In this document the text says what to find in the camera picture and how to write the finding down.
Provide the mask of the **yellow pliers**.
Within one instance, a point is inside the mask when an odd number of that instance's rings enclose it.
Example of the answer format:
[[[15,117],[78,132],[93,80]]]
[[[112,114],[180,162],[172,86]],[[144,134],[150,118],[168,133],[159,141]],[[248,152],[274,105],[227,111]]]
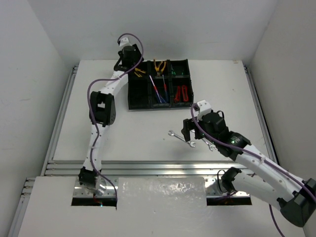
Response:
[[[166,61],[161,61],[161,66],[160,66],[160,76],[163,75],[163,72],[165,70],[166,67]]]
[[[161,66],[161,61],[157,61],[156,59],[153,60],[153,64],[154,64],[154,69],[156,72],[156,76],[159,77],[160,76],[160,66]]]

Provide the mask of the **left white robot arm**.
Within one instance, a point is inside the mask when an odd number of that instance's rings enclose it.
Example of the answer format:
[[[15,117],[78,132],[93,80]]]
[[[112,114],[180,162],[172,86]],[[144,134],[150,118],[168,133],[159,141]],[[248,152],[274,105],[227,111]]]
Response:
[[[106,128],[116,119],[115,96],[128,82],[128,74],[143,61],[136,44],[127,43],[118,52],[119,59],[109,79],[96,79],[88,86],[87,102],[91,121],[91,136],[86,159],[79,172],[79,183],[90,189],[97,187],[102,162],[99,153]]]

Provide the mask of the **yellow utility knife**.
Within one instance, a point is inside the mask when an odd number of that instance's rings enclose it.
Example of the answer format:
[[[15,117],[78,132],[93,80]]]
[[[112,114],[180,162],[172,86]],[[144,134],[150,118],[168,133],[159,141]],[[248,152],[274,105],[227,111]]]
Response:
[[[142,78],[145,74],[146,74],[146,71],[143,71],[139,68],[135,68],[134,69],[134,74],[139,77],[139,78]]]

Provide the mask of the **silver wrench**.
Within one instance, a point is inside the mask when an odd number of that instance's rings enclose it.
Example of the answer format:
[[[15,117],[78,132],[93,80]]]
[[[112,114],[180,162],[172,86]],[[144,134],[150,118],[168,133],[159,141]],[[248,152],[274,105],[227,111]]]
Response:
[[[195,131],[195,139],[196,140],[202,140],[209,148],[210,151],[216,150],[216,146],[210,142],[207,138],[205,138],[203,133]]]
[[[196,143],[193,141],[186,141],[185,138],[183,138],[182,136],[176,134],[173,130],[169,130],[168,131],[168,135],[172,136],[174,138],[177,138],[183,142],[185,142],[186,144],[188,144],[191,148],[195,148],[196,147]]]

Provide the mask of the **red utility knife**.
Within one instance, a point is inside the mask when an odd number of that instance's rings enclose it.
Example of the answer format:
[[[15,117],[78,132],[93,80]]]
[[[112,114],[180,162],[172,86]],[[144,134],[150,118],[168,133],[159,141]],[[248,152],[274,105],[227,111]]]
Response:
[[[183,101],[188,102],[189,101],[188,87],[186,85],[182,85],[181,89],[182,89]]]
[[[181,102],[181,96],[182,96],[181,86],[177,86],[176,93],[174,95],[174,102],[175,103]]]

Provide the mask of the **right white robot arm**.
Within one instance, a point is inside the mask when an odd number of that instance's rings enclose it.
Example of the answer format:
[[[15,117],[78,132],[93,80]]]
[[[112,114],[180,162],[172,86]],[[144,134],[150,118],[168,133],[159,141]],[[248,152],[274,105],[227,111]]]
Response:
[[[201,119],[185,119],[181,132],[186,141],[191,139],[191,130],[194,130],[197,140],[207,139],[221,155],[247,167],[261,178],[255,180],[239,168],[229,168],[221,177],[227,192],[250,193],[274,206],[291,224],[305,226],[316,210],[315,179],[299,178],[271,161],[249,139],[230,131],[221,111],[210,110]]]

